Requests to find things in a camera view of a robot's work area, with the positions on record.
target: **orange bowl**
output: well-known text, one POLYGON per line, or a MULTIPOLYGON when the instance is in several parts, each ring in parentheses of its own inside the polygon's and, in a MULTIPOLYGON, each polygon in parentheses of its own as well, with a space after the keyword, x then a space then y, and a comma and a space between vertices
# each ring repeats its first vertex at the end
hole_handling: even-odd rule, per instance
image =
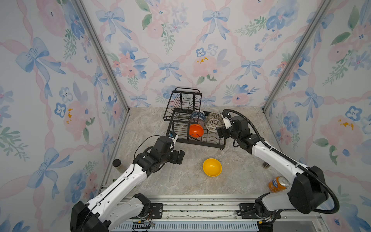
POLYGON ((198 138, 204 134, 204 128, 198 124, 192 124, 189 126, 189 135, 198 138))

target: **dish rack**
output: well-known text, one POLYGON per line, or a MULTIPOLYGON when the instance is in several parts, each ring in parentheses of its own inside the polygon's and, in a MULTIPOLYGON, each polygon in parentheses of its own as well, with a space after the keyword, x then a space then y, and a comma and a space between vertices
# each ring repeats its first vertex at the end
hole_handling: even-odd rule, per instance
MULTIPOLYGON (((206 129, 201 137, 194 138, 189 135, 190 124, 197 124, 195 121, 190 121, 191 113, 195 110, 200 110, 202 94, 198 89, 191 88, 175 88, 172 91, 169 102, 164 114, 164 121, 169 121, 166 134, 174 131, 178 135, 177 142, 189 143, 200 146, 215 147, 224 149, 226 141, 224 138, 219 138, 217 132, 211 132, 206 129), (179 91, 178 89, 187 89, 190 91, 179 91)), ((209 115, 209 111, 204 111, 205 115, 209 115)))

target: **orange soda can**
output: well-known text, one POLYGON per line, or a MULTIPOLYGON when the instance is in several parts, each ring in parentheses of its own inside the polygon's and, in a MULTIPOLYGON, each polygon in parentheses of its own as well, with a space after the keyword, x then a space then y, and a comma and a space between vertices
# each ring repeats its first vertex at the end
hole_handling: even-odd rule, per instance
POLYGON ((278 193, 289 187, 289 181, 283 176, 278 176, 269 182, 268 187, 272 193, 278 193))

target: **pink flower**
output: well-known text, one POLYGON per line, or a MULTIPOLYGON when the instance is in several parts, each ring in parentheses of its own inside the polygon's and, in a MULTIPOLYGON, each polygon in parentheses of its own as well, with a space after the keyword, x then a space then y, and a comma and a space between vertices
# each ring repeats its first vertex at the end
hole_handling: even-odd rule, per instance
POLYGON ((118 103, 115 103, 112 107, 112 116, 115 120, 118 120, 121 115, 121 106, 118 103))
POLYGON ((154 6, 150 6, 150 11, 152 13, 152 20, 161 21, 163 23, 167 22, 168 16, 170 13, 169 6, 166 5, 164 1, 161 1, 161 3, 157 1, 153 1, 153 2, 154 2, 154 6))
POLYGON ((114 69, 115 69, 116 67, 119 67, 119 68, 121 67, 121 66, 120 66, 120 62, 118 62, 118 61, 113 61, 113 63, 114 63, 114 64, 112 65, 112 67, 113 67, 114 69))
POLYGON ((245 0, 242 4, 242 11, 251 21, 265 15, 266 12, 273 6, 274 0, 245 0))
POLYGON ((57 1, 36 0, 38 15, 45 28, 55 36, 65 36, 65 16, 57 1))
POLYGON ((92 118, 90 108, 89 105, 82 105, 79 101, 73 101, 68 105, 63 123, 66 130, 73 135, 75 141, 81 139, 82 131, 86 127, 86 121, 90 122, 90 118, 92 118))
POLYGON ((93 186, 94 185, 94 182, 95 180, 97 179, 98 177, 98 174, 96 174, 95 172, 91 172, 90 175, 88 176, 88 179, 86 180, 86 183, 87 183, 87 186, 93 186))
POLYGON ((134 60, 130 59, 130 54, 129 53, 126 53, 126 55, 120 54, 120 56, 121 56, 120 63, 124 63, 126 65, 133 65, 134 64, 134 60))
POLYGON ((325 222, 330 231, 349 232, 353 231, 347 220, 339 213, 324 215, 325 222))
POLYGON ((337 156, 337 161, 353 164, 354 158, 360 158, 355 149, 362 143, 363 134, 359 126, 351 119, 341 115, 333 117, 327 125, 320 127, 320 132, 328 140, 330 146, 336 147, 332 155, 337 156))
POLYGON ((149 37, 158 39, 161 37, 162 32, 163 30, 162 30, 162 26, 160 22, 153 21, 152 23, 148 25, 147 34, 149 37))
POLYGON ((345 57, 348 53, 349 44, 348 43, 338 43, 332 47, 328 53, 328 60, 330 62, 336 62, 345 57))
POLYGON ((192 75, 195 77, 214 75, 214 70, 217 70, 216 59, 212 56, 203 56, 196 59, 193 63, 192 75))
POLYGON ((289 145, 291 143, 291 132, 287 131, 285 136, 283 137, 283 140, 285 141, 286 145, 289 145))
POLYGON ((364 26, 357 25, 354 28, 353 34, 349 37, 348 41, 355 50, 360 50, 364 44, 371 42, 370 23, 366 23, 364 26))
POLYGON ((287 62, 286 61, 282 61, 280 65, 278 65, 277 67, 278 68, 282 68, 282 70, 286 67, 287 65, 287 62))
POLYGON ((132 66, 124 66, 122 68, 121 75, 122 76, 127 76, 129 78, 133 78, 137 74, 137 70, 132 66))
POLYGON ((249 103, 249 96, 246 94, 237 94, 232 98, 232 103, 235 105, 246 105, 249 103))

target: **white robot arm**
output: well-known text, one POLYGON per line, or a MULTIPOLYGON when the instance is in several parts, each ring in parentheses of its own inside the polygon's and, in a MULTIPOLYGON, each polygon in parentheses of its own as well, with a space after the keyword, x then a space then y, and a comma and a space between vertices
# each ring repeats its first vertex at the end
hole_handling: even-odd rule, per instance
MULTIPOLYGON (((300 164, 272 147, 260 136, 251 121, 239 112, 225 109, 222 116, 225 126, 217 129, 219 137, 232 138, 234 147, 241 147, 269 163, 287 178, 292 186, 289 192, 266 193, 257 198, 253 210, 256 215, 265 218, 277 210, 298 210, 306 214, 311 211, 336 213, 339 210, 339 201, 326 185, 320 168, 300 164), (231 117, 229 112, 238 116, 231 117), (255 134, 250 133, 249 125, 255 134), (332 210, 316 209, 328 199, 328 195, 334 200, 334 208, 332 210)), ((72 209, 70 230, 72 232, 111 231, 132 217, 148 217, 150 200, 140 193, 123 205, 117 206, 117 204, 136 185, 151 173, 160 170, 165 163, 182 163, 184 151, 174 150, 177 138, 175 132, 170 132, 168 137, 160 136, 156 144, 138 154, 125 173, 106 190, 87 204, 78 202, 72 209)), ((245 213, 247 212, 237 212, 237 215, 245 213)))

